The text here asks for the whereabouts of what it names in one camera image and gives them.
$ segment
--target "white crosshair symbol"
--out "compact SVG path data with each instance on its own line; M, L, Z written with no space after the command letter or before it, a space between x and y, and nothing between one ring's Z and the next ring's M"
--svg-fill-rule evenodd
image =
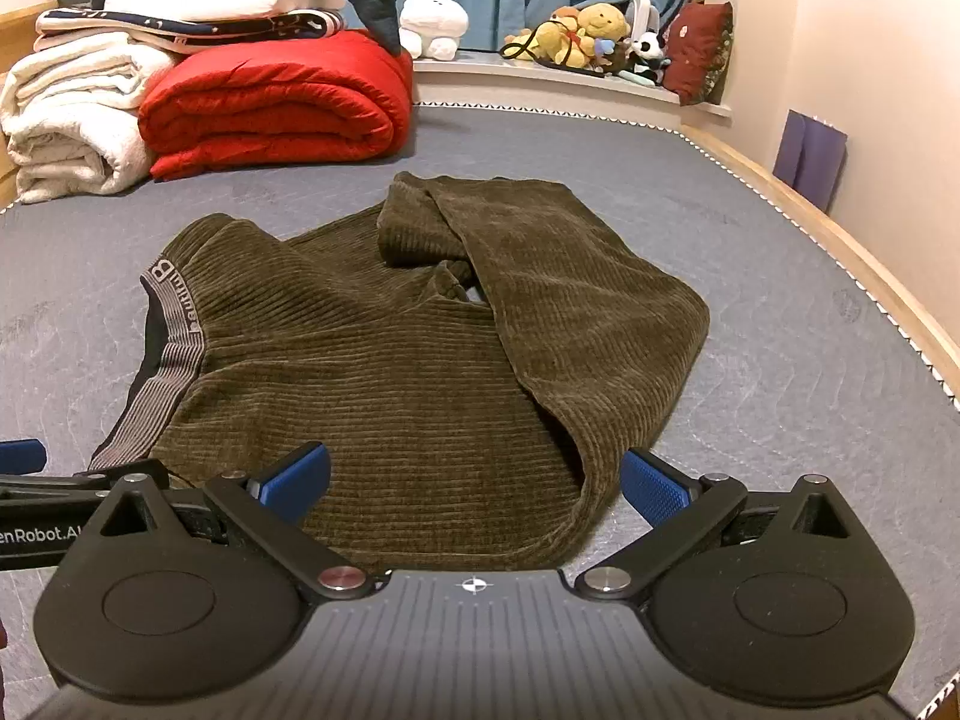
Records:
M467 592L473 593L476 595L482 590L486 590L488 587L493 587L488 581L480 579L480 577L470 577L467 581L463 581L460 586Z

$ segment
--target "blue gripper pad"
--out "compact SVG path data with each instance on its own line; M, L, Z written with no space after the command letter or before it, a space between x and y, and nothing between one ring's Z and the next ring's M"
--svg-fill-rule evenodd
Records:
M690 505L682 485L628 451L620 462L620 489L627 502L654 528Z
M37 439L0 442L0 473L40 473L46 464L47 450Z
M320 444L264 482L257 499L280 519L296 525L329 486L330 456Z

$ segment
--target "cream fleece blanket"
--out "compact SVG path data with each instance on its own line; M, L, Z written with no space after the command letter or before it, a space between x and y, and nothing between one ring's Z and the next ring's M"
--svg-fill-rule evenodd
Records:
M7 151L20 166L18 199L42 202L65 194L114 194L150 172L136 113L97 103L30 106L7 129Z
M126 32L89 35L21 59L7 74L0 92L0 125L30 105L99 103L133 110L148 83L176 64L167 52L144 46Z

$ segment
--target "mattress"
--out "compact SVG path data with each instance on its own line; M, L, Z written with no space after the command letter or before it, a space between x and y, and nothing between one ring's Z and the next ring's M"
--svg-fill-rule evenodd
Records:
M913 650L894 695L920 710L960 664L955 514L960 413L920 356L826 252L678 135L593 119L420 107L397 156L147 183L0 217L0 439L38 437L48 472L85 467L142 356L138 281L217 211L293 236L383 199L400 170L562 181L627 245L710 308L709 337L655 450L752 490L832 477L909 593ZM570 576L644 533L621 498ZM7 711L53 685L29 634L49 570L0 574Z

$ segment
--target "brown corduroy pants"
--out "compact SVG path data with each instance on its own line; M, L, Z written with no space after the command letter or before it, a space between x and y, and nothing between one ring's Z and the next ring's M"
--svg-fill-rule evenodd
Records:
M305 528L367 567L558 565L709 323L569 189L503 178L400 173L289 241L210 215L143 283L144 365L91 467L150 456L200 483L321 440Z

